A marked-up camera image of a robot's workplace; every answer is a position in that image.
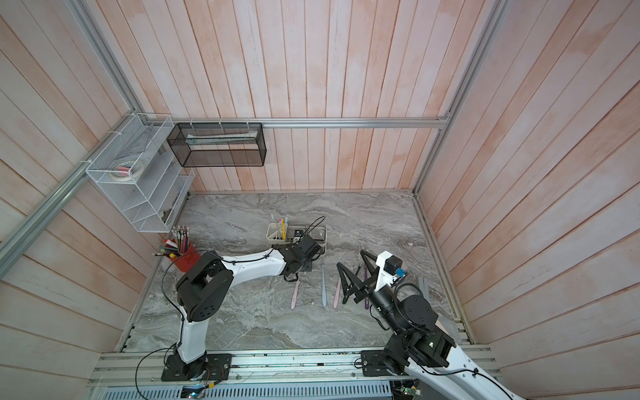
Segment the pale blue toothbrush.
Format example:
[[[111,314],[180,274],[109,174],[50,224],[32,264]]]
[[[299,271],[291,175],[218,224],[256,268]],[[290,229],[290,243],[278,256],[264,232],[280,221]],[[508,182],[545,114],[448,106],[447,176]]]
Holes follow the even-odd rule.
[[[325,264],[321,264],[321,294],[322,294],[322,305],[324,308],[328,306],[328,296],[327,296],[327,282],[326,282],[326,272],[325,272]]]

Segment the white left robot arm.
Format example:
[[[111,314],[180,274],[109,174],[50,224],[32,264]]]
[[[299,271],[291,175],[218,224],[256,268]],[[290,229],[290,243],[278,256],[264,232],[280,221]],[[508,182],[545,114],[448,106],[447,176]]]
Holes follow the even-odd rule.
[[[178,359],[190,365],[206,354],[208,320],[218,312],[230,288],[258,278],[296,277],[309,271],[324,252],[324,246],[306,234],[294,243],[275,244],[249,255],[224,258],[215,251],[204,253],[176,285],[183,319]]]

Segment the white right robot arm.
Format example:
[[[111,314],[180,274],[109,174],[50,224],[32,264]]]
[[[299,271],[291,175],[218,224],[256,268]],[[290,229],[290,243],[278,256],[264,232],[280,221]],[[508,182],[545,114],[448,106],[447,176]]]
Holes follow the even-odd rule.
[[[381,350],[363,350],[354,363],[369,377],[394,375],[418,380],[448,399],[519,399],[481,368],[437,325],[438,314],[420,287],[406,280],[403,261],[390,252],[361,251],[369,273],[337,264],[343,300],[367,301],[378,325],[391,333]]]

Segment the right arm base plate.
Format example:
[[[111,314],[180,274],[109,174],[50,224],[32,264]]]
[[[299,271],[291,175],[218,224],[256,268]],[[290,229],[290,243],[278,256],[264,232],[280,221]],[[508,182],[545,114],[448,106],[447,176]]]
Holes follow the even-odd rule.
[[[404,375],[404,365],[383,350],[363,350],[360,360],[365,377]]]

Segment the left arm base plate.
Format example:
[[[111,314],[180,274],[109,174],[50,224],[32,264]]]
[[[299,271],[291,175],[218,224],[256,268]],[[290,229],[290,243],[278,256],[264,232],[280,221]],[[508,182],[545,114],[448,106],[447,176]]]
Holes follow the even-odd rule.
[[[163,382],[200,381],[221,382],[228,379],[233,355],[205,353],[191,363],[185,363],[177,351],[168,356],[161,380]]]

